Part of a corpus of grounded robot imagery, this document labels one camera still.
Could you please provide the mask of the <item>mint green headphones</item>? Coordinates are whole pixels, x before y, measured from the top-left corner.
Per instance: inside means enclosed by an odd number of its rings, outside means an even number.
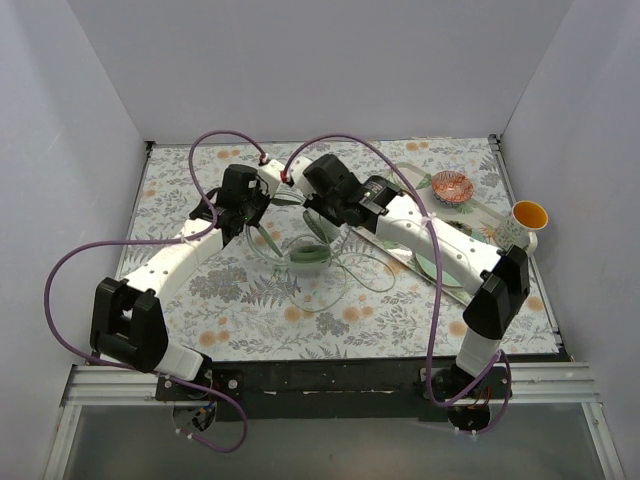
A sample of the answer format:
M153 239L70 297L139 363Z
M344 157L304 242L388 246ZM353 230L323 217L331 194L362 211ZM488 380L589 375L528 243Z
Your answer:
M340 236L339 228L309 208L305 208L302 213L302 220L310 230L310 234L300 234L291 241L291 244L303 239L315 239L317 243L295 246L284 253L262 226L258 226L256 230L275 256L259 250L248 231L245 232L247 243L261 260L278 269L302 272L322 271L335 262L331 245Z

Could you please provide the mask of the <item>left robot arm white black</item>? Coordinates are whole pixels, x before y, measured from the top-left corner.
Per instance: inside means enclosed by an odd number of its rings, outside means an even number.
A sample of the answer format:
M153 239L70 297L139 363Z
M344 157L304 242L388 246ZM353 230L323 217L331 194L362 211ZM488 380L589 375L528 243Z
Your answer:
M143 373L177 377L188 398L205 398L213 386L206 356L169 338L163 307L201 264L260 223L282 169L277 161L227 167L221 186L207 194L212 208L200 202L171 244L124 278L104 279L95 293L92 349Z

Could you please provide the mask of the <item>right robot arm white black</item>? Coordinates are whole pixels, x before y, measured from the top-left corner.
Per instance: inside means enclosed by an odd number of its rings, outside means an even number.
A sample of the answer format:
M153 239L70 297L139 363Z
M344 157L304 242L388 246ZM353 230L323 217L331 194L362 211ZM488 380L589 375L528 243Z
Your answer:
M301 157L289 175L306 197L305 206L333 224L362 227L431 262L441 261L444 272L471 295L463 312L467 332L456 356L453 387L469 398L486 389L485 367L530 292L527 253L517 246L503 251L427 217L399 186L379 175L361 182L333 154Z

